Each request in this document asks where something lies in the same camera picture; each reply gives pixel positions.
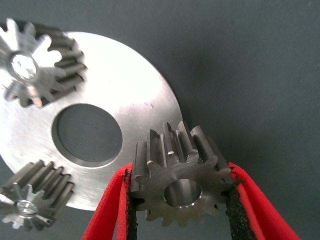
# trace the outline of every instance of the small metal gear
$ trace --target small metal gear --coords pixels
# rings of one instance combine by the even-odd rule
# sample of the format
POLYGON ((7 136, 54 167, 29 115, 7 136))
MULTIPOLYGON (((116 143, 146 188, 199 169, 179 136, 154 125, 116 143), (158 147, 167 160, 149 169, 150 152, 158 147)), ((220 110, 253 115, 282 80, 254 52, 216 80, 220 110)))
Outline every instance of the small metal gear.
POLYGON ((32 102, 43 107, 75 88, 85 66, 75 41, 56 28, 27 22, 23 31, 8 18, 7 31, 0 27, 0 81, 7 101, 20 99, 22 107, 32 102))
POLYGON ((185 227, 203 215, 218 213, 230 189, 230 168, 214 142, 199 126, 190 132, 185 122, 178 130, 163 124, 163 133, 149 130, 147 142, 138 142, 131 177, 131 195, 146 210, 146 219, 163 218, 162 226, 176 220, 185 227))
POLYGON ((73 193, 70 175, 43 161, 28 163, 0 188, 0 214, 14 229, 51 227, 73 193))

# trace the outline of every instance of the metal surface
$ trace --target metal surface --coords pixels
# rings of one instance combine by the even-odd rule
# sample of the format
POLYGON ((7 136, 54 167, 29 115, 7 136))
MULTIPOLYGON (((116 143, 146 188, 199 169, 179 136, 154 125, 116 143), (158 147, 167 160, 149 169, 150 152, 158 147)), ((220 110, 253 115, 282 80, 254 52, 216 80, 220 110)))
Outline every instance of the metal surface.
POLYGON ((28 163, 0 187, 0 214, 14 229, 51 227, 72 195, 70 175, 43 161, 28 163))
POLYGON ((161 134, 149 130, 147 142, 138 142, 133 163, 131 194, 139 199, 137 211, 146 219, 163 218, 162 226, 176 220, 185 227, 189 219, 204 221, 216 215, 230 189, 230 169, 217 146, 210 145, 199 126, 190 132, 185 122, 172 130, 165 122, 161 134))
MULTIPOLYGON (((165 79, 137 52, 91 33, 68 32, 66 36, 75 39, 83 51, 87 67, 81 74, 84 82, 76 91, 42 109, 22 108, 17 101, 8 103, 0 99, 0 154, 14 172, 35 157, 63 166, 75 183, 67 205, 95 210, 114 173, 135 158, 136 142, 145 139, 145 132, 160 131, 165 121, 176 128, 182 115, 165 79), (88 162, 64 148, 57 135, 55 118, 75 104, 94 105, 114 117, 122 133, 118 155, 88 162)), ((5 88, 0 89, 0 94, 4 91, 5 88)))
POLYGON ((82 81, 76 73, 85 68, 75 41, 58 29, 28 22, 23 31, 8 18, 7 31, 0 27, 0 82, 4 98, 19 98, 22 107, 32 102, 43 107, 72 91, 82 81))

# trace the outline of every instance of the gray background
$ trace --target gray background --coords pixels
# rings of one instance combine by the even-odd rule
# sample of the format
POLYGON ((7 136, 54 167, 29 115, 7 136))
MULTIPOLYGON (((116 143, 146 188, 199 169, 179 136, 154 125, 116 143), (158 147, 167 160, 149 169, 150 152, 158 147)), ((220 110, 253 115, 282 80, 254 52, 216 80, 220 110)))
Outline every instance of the gray background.
MULTIPOLYGON (((135 49, 166 77, 187 123, 215 137, 302 239, 319 238, 319 1, 3 0, 6 17, 135 49)), ((12 174, 3 161, 0 171, 1 182, 12 174)), ((140 220, 138 238, 231 239, 221 212, 186 229, 140 220)), ((92 214, 67 207, 42 232, 0 224, 0 239, 77 240, 92 214)))

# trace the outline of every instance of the silver metal disc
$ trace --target silver metal disc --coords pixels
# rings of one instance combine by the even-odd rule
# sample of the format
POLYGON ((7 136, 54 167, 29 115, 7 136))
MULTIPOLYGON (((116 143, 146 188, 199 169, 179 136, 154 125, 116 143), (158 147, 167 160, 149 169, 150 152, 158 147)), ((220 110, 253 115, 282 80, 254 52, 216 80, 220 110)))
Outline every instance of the silver metal disc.
POLYGON ((75 183, 67 205, 93 211, 114 173, 133 161, 136 144, 146 139, 148 130, 161 131, 163 122, 177 128, 182 115, 165 79, 136 51, 96 34, 65 34, 74 38, 84 53, 84 83, 41 109, 34 105, 22 108, 19 101, 7 102, 0 97, 0 154, 14 173, 39 159, 63 166, 75 183), (116 157, 86 162, 53 140, 56 116, 75 104, 90 104, 114 117, 122 133, 122 147, 116 157))

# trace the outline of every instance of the spur gear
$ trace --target spur gear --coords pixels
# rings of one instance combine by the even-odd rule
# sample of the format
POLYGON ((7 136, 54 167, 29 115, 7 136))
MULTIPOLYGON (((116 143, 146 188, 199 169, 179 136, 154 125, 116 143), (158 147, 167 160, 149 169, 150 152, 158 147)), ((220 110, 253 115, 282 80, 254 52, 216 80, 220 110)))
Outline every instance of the spur gear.
POLYGON ((147 142, 138 142, 131 176, 131 196, 146 219, 163 218, 162 226, 176 220, 185 227, 189 219, 204 221, 225 203, 222 192, 231 187, 230 169, 214 142, 199 126, 190 132, 181 121, 178 130, 163 124, 163 133, 149 130, 147 142))
POLYGON ((4 98, 20 99, 43 107, 71 92, 82 81, 77 72, 85 65, 77 62, 83 54, 75 41, 56 29, 27 22, 23 31, 8 18, 7 31, 0 27, 0 81, 4 98))
POLYGON ((72 195, 74 184, 63 168, 43 161, 28 163, 0 188, 0 214, 14 229, 51 227, 72 195))

